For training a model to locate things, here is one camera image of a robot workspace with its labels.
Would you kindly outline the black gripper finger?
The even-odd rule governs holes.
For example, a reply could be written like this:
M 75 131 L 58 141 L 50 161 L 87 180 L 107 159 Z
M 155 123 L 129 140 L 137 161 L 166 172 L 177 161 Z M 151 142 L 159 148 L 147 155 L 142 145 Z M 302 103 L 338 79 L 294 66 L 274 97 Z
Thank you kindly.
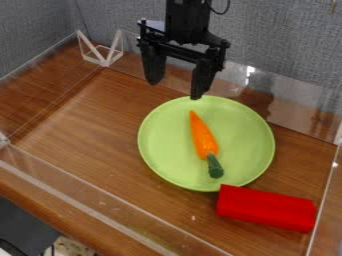
M 166 55 L 151 45 L 142 47 L 145 76 L 151 85 L 157 85 L 166 73 Z
M 208 61 L 201 60 L 193 70 L 193 80 L 192 80 L 192 99 L 198 100 L 202 95 L 210 90 L 213 80 L 216 78 L 218 70 L 216 65 Z

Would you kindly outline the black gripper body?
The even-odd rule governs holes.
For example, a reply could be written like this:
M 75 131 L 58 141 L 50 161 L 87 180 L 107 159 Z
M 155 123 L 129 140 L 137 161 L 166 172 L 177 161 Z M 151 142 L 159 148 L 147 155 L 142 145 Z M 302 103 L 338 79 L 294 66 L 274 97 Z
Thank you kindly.
M 209 18 L 141 19 L 138 46 L 145 65 L 173 57 L 194 64 L 204 61 L 222 70 L 230 42 L 210 32 L 209 23 Z

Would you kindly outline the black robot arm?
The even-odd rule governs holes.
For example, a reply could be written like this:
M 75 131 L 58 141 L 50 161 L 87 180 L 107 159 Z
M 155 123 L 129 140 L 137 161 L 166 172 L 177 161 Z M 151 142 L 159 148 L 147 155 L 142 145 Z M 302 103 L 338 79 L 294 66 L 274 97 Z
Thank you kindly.
M 225 68 L 230 42 L 209 30 L 210 13 L 225 15 L 212 7 L 213 0 L 167 0 L 163 21 L 138 21 L 145 76 L 151 85 L 165 78 L 169 57 L 196 65 L 192 80 L 192 99 L 198 100 L 210 90 L 218 71 Z

